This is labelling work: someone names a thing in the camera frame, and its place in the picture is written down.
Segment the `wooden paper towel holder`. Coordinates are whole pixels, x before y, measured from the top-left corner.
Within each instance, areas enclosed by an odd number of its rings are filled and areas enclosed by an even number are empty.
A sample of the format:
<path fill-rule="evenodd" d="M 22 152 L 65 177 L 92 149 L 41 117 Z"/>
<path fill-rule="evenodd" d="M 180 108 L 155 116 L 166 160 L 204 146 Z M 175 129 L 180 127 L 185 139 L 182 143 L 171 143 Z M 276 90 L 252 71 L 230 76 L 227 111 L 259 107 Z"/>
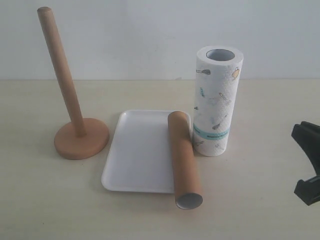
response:
<path fill-rule="evenodd" d="M 51 62 L 70 117 L 54 137 L 57 153 L 69 160 L 90 158 L 105 148 L 110 139 L 107 125 L 95 118 L 83 118 L 75 85 L 56 25 L 53 11 L 43 6 L 37 9 Z"/>

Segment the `brown cardboard tube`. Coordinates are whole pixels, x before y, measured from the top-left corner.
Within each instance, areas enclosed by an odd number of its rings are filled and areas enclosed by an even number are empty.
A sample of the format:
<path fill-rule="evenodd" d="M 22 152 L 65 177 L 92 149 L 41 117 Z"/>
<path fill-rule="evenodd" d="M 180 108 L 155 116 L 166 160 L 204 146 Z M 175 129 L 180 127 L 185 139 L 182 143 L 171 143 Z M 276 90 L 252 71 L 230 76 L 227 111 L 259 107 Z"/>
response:
<path fill-rule="evenodd" d="M 182 111 L 173 111 L 167 119 L 175 204 L 182 210 L 192 210 L 203 203 L 188 119 Z"/>

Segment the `white rectangular plastic tray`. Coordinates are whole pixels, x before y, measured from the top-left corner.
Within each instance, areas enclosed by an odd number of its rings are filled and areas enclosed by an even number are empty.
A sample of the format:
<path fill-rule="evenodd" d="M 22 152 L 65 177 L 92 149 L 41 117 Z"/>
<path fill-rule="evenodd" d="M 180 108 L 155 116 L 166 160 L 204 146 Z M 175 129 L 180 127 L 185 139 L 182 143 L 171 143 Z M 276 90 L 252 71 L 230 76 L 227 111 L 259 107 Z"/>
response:
<path fill-rule="evenodd" d="M 170 113 L 131 109 L 120 114 L 101 176 L 106 190 L 174 193 Z"/>

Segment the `printed white paper towel roll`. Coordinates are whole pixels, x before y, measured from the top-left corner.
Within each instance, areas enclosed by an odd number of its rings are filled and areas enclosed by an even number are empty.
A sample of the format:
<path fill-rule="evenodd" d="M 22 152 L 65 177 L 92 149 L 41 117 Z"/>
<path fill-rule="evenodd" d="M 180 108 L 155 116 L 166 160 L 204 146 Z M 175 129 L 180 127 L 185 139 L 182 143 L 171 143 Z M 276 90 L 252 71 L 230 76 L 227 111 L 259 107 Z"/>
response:
<path fill-rule="evenodd" d="M 244 55 L 233 47 L 206 46 L 196 54 L 193 147 L 207 157 L 225 152 Z"/>

